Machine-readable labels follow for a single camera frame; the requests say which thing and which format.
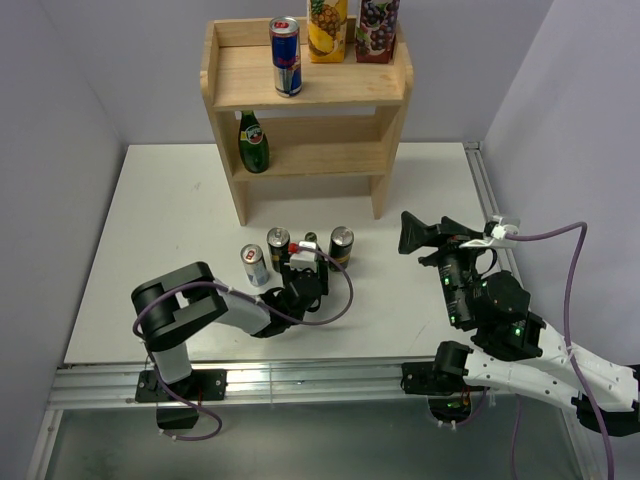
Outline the perrier lychee green bottle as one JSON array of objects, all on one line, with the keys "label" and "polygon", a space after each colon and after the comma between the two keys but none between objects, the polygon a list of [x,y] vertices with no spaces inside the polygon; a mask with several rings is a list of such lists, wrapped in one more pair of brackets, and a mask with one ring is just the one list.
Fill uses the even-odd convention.
[{"label": "perrier lychee green bottle", "polygon": [[268,139],[251,110],[241,112],[238,148],[242,164],[250,173],[263,173],[269,168]]}]

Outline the red bull can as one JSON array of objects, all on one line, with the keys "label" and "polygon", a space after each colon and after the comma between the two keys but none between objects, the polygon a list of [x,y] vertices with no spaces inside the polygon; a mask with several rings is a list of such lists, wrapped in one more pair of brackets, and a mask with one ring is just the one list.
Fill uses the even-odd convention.
[{"label": "red bull can", "polygon": [[260,246],[245,245],[241,249],[240,257],[249,282],[255,287],[266,285],[269,281],[269,272]]},{"label": "red bull can", "polygon": [[269,36],[275,89],[284,97],[296,96],[302,88],[299,24],[293,17],[273,18]]}]

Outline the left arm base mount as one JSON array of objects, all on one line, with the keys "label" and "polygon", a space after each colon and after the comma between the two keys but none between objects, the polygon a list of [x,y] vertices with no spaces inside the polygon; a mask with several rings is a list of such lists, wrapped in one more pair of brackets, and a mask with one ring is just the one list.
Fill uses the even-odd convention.
[{"label": "left arm base mount", "polygon": [[[224,369],[193,370],[174,383],[163,380],[156,369],[143,370],[138,377],[134,402],[156,404],[156,424],[161,435],[172,441],[204,441],[217,436],[223,427],[221,417],[205,403],[222,401],[226,387]],[[214,421],[215,429],[207,434],[188,434],[204,417]]]}]

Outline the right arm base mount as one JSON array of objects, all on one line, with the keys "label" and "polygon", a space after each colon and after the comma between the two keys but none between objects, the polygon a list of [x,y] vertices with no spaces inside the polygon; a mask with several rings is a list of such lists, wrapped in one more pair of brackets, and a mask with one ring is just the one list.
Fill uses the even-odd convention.
[{"label": "right arm base mount", "polygon": [[470,386],[461,375],[438,369],[435,361],[404,362],[401,372],[401,389],[427,398],[428,414],[438,428],[455,431],[489,404],[487,387]]}]

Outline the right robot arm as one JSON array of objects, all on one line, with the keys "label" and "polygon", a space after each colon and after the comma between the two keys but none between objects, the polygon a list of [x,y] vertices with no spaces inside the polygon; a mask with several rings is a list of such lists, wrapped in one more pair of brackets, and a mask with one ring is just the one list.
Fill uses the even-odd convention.
[{"label": "right robot arm", "polygon": [[638,366],[615,364],[568,341],[531,310],[531,295],[512,272],[478,272],[479,256],[522,239],[518,221],[500,215],[476,231],[449,217],[427,225],[402,213],[399,252],[432,248],[419,262],[437,269],[449,323],[470,333],[471,343],[444,341],[433,360],[403,364],[401,388],[414,395],[505,390],[573,412],[595,432],[638,433]]}]

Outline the green bottle yellow label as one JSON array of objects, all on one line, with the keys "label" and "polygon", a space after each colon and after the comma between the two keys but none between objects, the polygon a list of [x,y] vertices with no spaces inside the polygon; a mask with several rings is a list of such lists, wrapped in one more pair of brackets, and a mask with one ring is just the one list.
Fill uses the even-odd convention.
[{"label": "green bottle yellow label", "polygon": [[315,232],[307,232],[304,236],[304,240],[307,242],[318,242],[318,236]]}]

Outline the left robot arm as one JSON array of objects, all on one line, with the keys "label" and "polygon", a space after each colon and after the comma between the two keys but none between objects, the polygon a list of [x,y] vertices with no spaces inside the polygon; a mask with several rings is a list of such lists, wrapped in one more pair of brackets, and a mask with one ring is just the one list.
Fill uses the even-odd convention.
[{"label": "left robot arm", "polygon": [[234,294],[202,261],[133,290],[132,304],[143,316],[135,334],[152,354],[164,393],[183,399],[202,386],[186,341],[206,326],[217,322],[264,339],[284,333],[306,313],[319,310],[321,299],[329,293],[329,262],[318,253],[289,248],[279,266],[282,285],[257,296]]}]

